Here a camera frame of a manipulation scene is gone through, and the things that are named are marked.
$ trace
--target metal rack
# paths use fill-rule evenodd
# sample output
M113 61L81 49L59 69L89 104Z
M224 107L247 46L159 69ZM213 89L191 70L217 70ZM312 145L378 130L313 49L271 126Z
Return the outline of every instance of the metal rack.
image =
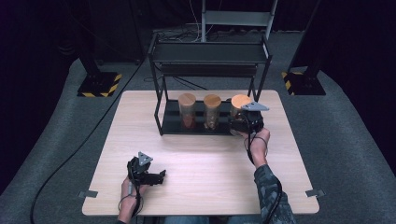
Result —
M158 103L154 117L160 135L166 133L188 134L230 134L227 117L231 103L222 101L220 108L219 127L215 131L207 131L203 127L204 103L197 101L196 122L197 128L184 130L181 128L178 114L177 100L169 99L167 77L245 77L250 78L247 95L253 94L258 101L272 55L268 49L265 37L255 43L235 42L165 42L160 41L158 35L152 38L148 49L148 60L157 93ZM161 84L157 80L156 64L162 73ZM254 86L255 77L261 77L259 88ZM160 123L158 112L163 94L166 97L166 106L163 124Z

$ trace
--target glass jar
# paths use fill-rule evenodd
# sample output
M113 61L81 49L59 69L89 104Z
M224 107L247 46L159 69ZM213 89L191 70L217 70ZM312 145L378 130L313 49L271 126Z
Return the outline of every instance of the glass jar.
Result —
M209 94L204 98L205 104L205 128L207 130L213 131L219 126L219 112L221 99L215 94Z
M178 97L181 126L185 129L195 128L195 101L196 98L191 93L183 93Z

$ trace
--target gray carpet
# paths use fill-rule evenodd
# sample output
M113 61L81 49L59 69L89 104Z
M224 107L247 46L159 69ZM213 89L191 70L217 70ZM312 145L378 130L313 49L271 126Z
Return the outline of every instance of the gray carpet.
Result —
M224 41L258 40L260 34L224 37ZM314 189L327 195L318 198L320 210L314 215L298 215L299 223L395 223L396 180L375 141L366 130L354 106L339 86L323 73L318 79L325 96L289 96L281 72L285 71L302 34L274 33L269 44L274 54L264 83L266 90L279 93L290 126L301 151ZM118 100L125 90L154 90L149 80L149 64L105 63L101 71L122 74L115 94L107 98L77 97L85 78L80 61L70 67L64 91L55 112L32 152L0 197L0 223L29 223L33 198L44 181L72 155L100 122L86 143L43 188L35 206L35 223L113 223L116 217L86 217L81 213L83 199L99 160ZM246 89L241 80L232 78L202 81L188 80L214 89ZM169 80L171 90L188 87ZM139 218L151 223L153 218Z

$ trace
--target yellow and black hazard stripe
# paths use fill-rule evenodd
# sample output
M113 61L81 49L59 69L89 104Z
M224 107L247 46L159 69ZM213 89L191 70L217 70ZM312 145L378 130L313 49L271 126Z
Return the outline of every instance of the yellow and black hazard stripe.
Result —
M292 73L293 75L303 75L303 73ZM295 90L290 81L290 74L287 72L282 72L283 81L285 81L286 90L288 91L289 95L295 95Z
M108 97L112 96L114 91L117 89L119 86L119 82L121 79L122 75L118 74L114 78L113 84L109 87L108 91L82 91L78 93L78 96L84 96L84 97Z

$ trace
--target patterned sleeve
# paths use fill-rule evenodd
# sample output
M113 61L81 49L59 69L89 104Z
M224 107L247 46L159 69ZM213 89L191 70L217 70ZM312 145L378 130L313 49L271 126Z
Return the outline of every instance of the patterned sleeve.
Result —
M259 167L254 173L254 178L259 192L262 221L264 222L276 203L277 194L279 192L278 179L272 173L268 165ZM288 195L283 191L278 207L269 223L297 223L289 205Z

